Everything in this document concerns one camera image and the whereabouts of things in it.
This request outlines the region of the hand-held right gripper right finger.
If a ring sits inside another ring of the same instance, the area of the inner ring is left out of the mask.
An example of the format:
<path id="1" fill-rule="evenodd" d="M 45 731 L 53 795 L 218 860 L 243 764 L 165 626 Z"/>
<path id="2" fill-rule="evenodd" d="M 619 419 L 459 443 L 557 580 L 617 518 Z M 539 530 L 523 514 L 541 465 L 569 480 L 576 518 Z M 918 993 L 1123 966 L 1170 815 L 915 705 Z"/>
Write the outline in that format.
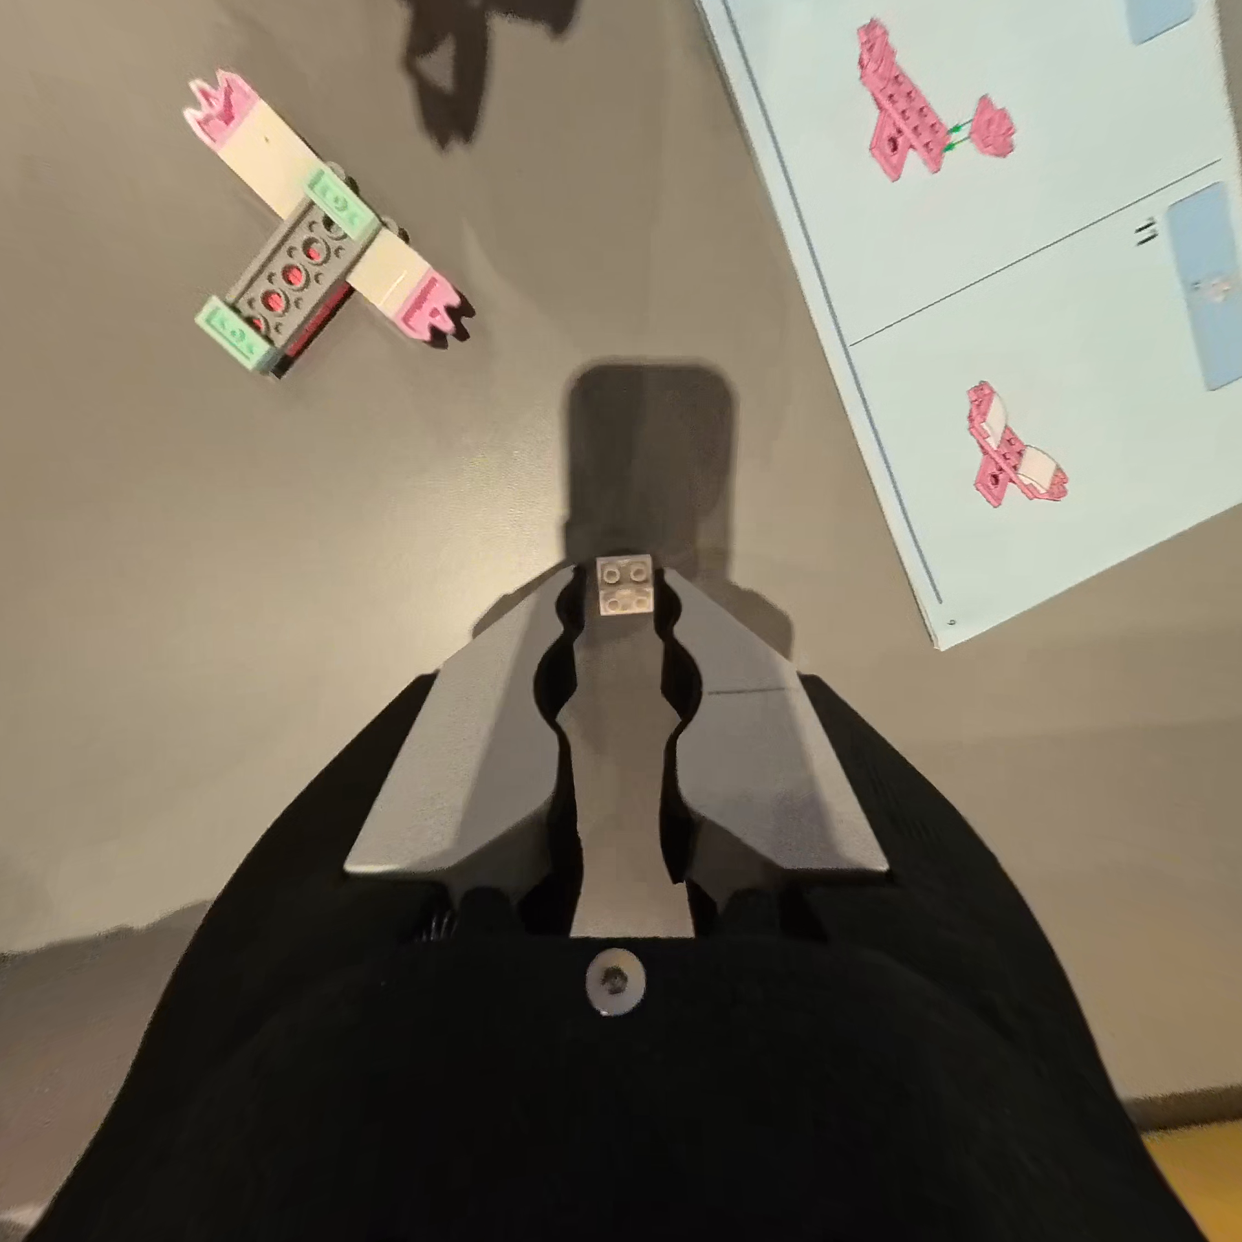
<path id="1" fill-rule="evenodd" d="M 795 666 L 674 570 L 657 582 L 657 638 L 677 718 L 659 807 L 671 878 L 699 892 L 885 878 Z"/>

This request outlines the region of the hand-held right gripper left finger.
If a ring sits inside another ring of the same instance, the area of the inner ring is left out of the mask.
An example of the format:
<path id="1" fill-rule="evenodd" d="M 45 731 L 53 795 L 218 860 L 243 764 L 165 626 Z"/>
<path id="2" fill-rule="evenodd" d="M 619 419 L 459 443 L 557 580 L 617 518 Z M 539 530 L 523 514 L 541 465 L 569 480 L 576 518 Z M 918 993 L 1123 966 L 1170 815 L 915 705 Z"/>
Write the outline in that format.
<path id="1" fill-rule="evenodd" d="M 345 858 L 350 878 L 535 889 L 572 804 L 558 716 L 578 687 L 582 582 L 545 579 L 436 673 Z"/>

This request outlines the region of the pale studded plate brick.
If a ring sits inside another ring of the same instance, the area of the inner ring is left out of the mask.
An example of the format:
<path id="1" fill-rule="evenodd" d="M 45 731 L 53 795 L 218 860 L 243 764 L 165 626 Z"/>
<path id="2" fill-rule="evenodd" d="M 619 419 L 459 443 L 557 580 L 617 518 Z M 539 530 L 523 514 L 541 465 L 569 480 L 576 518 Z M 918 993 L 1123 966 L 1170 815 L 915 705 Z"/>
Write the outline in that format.
<path id="1" fill-rule="evenodd" d="M 595 558 L 594 568 L 600 617 L 654 613 L 654 564 L 649 554 L 603 555 Z"/>

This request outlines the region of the winged grey mint brick assembly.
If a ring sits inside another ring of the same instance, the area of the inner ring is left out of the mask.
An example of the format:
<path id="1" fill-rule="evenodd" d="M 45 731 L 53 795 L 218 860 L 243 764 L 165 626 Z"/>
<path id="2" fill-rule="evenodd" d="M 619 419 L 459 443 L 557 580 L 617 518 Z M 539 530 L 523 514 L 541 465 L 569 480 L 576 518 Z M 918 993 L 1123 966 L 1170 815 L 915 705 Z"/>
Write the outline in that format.
<path id="1" fill-rule="evenodd" d="M 354 295 L 412 342 L 470 338 L 468 299 L 243 78 L 220 69 L 189 89 L 190 131 L 277 218 L 227 293 L 196 314 L 211 342 L 246 373 L 280 379 Z"/>

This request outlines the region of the open pale blue instruction booklet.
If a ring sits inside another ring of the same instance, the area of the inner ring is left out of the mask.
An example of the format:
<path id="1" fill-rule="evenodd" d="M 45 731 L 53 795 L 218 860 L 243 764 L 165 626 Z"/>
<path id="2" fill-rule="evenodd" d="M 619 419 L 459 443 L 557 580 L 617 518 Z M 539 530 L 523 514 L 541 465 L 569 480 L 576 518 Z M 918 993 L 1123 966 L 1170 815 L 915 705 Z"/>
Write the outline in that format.
<path id="1" fill-rule="evenodd" d="M 1238 4 L 697 4 L 928 638 L 1238 505 Z"/>

